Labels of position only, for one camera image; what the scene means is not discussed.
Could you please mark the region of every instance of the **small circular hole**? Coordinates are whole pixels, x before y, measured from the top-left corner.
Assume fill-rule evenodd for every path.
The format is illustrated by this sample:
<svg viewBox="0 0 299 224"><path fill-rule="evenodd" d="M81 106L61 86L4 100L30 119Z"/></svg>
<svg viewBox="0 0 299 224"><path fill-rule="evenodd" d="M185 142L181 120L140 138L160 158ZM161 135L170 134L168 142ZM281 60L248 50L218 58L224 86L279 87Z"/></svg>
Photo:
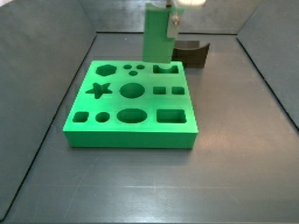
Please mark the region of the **small circular hole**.
<svg viewBox="0 0 299 224"><path fill-rule="evenodd" d="M137 66L136 66L136 69L140 69L140 70L141 70L141 69L145 69L145 66L144 66L144 65L137 65Z"/></svg>
<svg viewBox="0 0 299 224"><path fill-rule="evenodd" d="M129 74L130 76L136 76L136 75L137 75L137 71L130 71L128 74Z"/></svg>
<svg viewBox="0 0 299 224"><path fill-rule="evenodd" d="M96 121L98 123L104 123L109 119L109 113L108 112L100 112L96 115Z"/></svg>
<svg viewBox="0 0 299 224"><path fill-rule="evenodd" d="M124 65L124 69L130 69L132 66L130 65Z"/></svg>

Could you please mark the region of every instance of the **oval hole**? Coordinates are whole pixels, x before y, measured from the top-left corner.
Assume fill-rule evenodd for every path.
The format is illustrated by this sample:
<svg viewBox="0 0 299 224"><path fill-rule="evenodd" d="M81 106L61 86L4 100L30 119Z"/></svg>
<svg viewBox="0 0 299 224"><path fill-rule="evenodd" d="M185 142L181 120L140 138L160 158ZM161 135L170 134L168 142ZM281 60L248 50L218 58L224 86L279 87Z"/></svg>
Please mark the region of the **oval hole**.
<svg viewBox="0 0 299 224"><path fill-rule="evenodd" d="M130 76L136 76L136 75L137 75L137 71L130 71L128 74L129 74Z"/></svg>
<svg viewBox="0 0 299 224"><path fill-rule="evenodd" d="M132 66L130 65L124 65L124 69L130 69Z"/></svg>
<svg viewBox="0 0 299 224"><path fill-rule="evenodd" d="M137 66L136 66L136 69L142 70L142 69L145 69L145 66L144 66L144 65L137 65Z"/></svg>
<svg viewBox="0 0 299 224"><path fill-rule="evenodd" d="M117 112L116 118L121 123L140 123L146 118L146 113L138 108L126 108Z"/></svg>

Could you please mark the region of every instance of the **square hole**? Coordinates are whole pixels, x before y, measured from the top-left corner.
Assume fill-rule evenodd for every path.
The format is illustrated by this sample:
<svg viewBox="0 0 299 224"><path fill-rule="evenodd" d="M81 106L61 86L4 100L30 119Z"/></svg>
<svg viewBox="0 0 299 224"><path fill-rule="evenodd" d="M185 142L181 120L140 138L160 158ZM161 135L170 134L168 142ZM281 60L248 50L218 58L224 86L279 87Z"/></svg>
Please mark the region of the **square hole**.
<svg viewBox="0 0 299 224"><path fill-rule="evenodd" d="M184 88L182 87L172 87L172 94L173 95L184 95Z"/></svg>
<svg viewBox="0 0 299 224"><path fill-rule="evenodd" d="M165 95L165 87L153 87L154 95Z"/></svg>
<svg viewBox="0 0 299 224"><path fill-rule="evenodd" d="M89 119L89 112L77 112L72 118L74 123L84 123Z"/></svg>
<svg viewBox="0 0 299 224"><path fill-rule="evenodd" d="M158 123L185 123L185 114L182 109L157 109L156 121Z"/></svg>

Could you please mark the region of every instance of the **circular hole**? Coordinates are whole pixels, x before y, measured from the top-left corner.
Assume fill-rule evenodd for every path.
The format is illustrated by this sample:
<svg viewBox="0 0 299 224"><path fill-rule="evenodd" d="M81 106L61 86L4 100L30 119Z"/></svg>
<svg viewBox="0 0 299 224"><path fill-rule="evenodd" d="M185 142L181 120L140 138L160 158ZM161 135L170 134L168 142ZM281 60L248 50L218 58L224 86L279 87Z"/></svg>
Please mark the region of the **circular hole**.
<svg viewBox="0 0 299 224"><path fill-rule="evenodd" d="M132 66L130 65L124 65L124 69L130 69Z"/></svg>
<svg viewBox="0 0 299 224"><path fill-rule="evenodd" d="M132 75L132 76L136 76L137 75L137 71L130 71L128 74Z"/></svg>
<svg viewBox="0 0 299 224"><path fill-rule="evenodd" d="M145 88L137 83L126 83L118 92L125 98L134 99L144 94Z"/></svg>
<svg viewBox="0 0 299 224"><path fill-rule="evenodd" d="M121 123L140 123L146 118L146 113L138 108L126 108L117 112L116 118Z"/></svg>
<svg viewBox="0 0 299 224"><path fill-rule="evenodd" d="M100 112L96 115L96 121L98 123L104 123L109 119L109 113L108 112Z"/></svg>
<svg viewBox="0 0 299 224"><path fill-rule="evenodd" d="M145 66L144 65L137 65L136 69L145 69Z"/></svg>

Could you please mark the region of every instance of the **rectangular hole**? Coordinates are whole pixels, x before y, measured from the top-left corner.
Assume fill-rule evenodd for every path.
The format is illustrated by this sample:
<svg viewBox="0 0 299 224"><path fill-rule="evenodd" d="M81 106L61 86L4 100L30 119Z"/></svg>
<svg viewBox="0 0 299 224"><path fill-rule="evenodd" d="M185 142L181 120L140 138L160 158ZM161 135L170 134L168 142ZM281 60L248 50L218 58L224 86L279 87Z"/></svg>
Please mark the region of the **rectangular hole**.
<svg viewBox="0 0 299 224"><path fill-rule="evenodd" d="M72 118L74 123L84 123L89 119L89 112L77 112Z"/></svg>
<svg viewBox="0 0 299 224"><path fill-rule="evenodd" d="M153 87L154 95L165 95L165 87Z"/></svg>
<svg viewBox="0 0 299 224"><path fill-rule="evenodd" d="M182 87L172 87L172 94L173 95L184 95L184 88Z"/></svg>
<svg viewBox="0 0 299 224"><path fill-rule="evenodd" d="M185 114L182 109L157 109L156 121L158 123L185 123Z"/></svg>
<svg viewBox="0 0 299 224"><path fill-rule="evenodd" d="M178 68L177 66L170 66L169 68L160 68L157 65L153 65L153 73L154 74L177 74Z"/></svg>

